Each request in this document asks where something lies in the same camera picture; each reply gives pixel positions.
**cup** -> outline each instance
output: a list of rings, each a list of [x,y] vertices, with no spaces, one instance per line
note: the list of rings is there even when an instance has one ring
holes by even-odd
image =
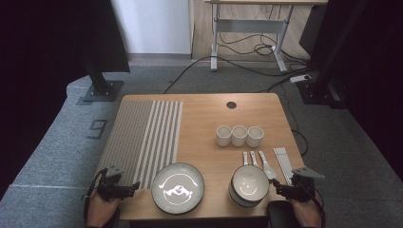
[[[232,128],[231,143],[234,146],[243,146],[246,142],[248,130],[242,125],[236,125]]]
[[[250,147],[258,147],[260,146],[263,136],[264,136],[263,129],[261,129],[258,126],[251,126],[248,129],[246,144],[248,144]]]
[[[216,141],[219,146],[226,146],[231,142],[232,130],[229,126],[221,125],[216,130]]]

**hand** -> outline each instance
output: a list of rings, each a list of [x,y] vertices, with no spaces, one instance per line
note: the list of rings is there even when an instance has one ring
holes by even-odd
[[[103,227],[112,218],[118,207],[119,199],[105,201],[94,189],[89,197],[89,207],[86,215],[86,226]]]
[[[288,199],[293,205],[299,225],[302,227],[320,227],[320,212],[317,205],[312,201],[301,202],[295,199]]]

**small plate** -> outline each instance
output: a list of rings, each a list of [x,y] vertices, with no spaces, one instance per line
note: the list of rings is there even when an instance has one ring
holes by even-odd
[[[173,163],[161,170],[151,184],[157,206],[180,215],[194,209],[202,200],[204,180],[198,169],[187,163]]]

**striped placemat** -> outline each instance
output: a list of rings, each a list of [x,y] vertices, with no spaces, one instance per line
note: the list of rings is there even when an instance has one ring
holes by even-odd
[[[181,116],[182,102],[122,101],[98,171],[113,164],[124,170],[119,185],[150,188],[176,161]]]

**wall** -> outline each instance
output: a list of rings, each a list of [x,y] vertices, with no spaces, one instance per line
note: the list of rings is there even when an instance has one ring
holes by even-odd
[[[127,53],[191,53],[188,0],[112,0]]]

